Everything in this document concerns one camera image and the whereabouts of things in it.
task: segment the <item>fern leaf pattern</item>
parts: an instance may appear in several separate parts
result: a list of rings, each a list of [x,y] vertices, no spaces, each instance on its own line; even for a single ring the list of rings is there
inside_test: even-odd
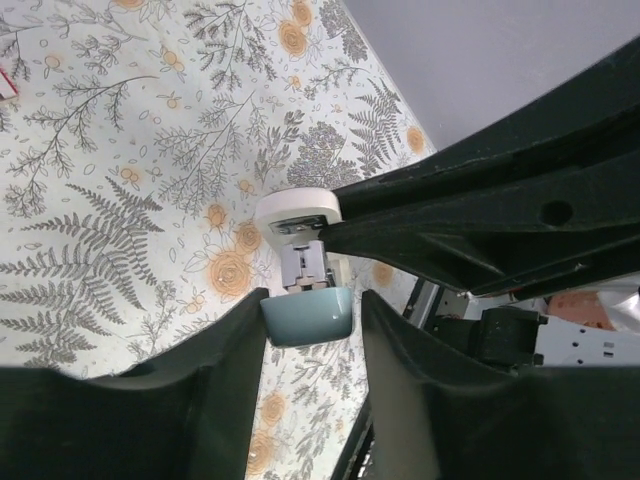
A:
[[[360,169],[365,178],[375,175],[383,165],[388,165],[393,156],[398,155],[399,149],[396,148],[396,144],[401,142],[397,126],[397,117],[401,113],[400,96],[391,90],[384,80],[380,80],[380,85],[372,80],[369,80],[369,83],[375,95],[356,97],[357,100],[366,103],[369,110],[349,113],[349,118],[360,125],[350,130],[361,140],[352,142],[352,145],[360,152],[358,160],[362,164]]]
[[[23,228],[57,232],[75,243],[0,263],[2,274],[43,279],[29,288],[0,294],[1,301],[42,309],[32,316],[0,319],[4,327],[39,336],[16,347],[33,354],[26,366],[59,369],[73,364],[77,352],[95,348],[87,334],[111,335],[100,319],[125,323],[116,295],[142,311],[136,279],[147,285],[157,283],[147,261],[147,237],[163,230],[148,212],[159,212],[162,207],[150,197],[127,192],[109,178],[107,182],[115,200],[68,185],[89,201],[96,214],[81,217],[74,212]]]

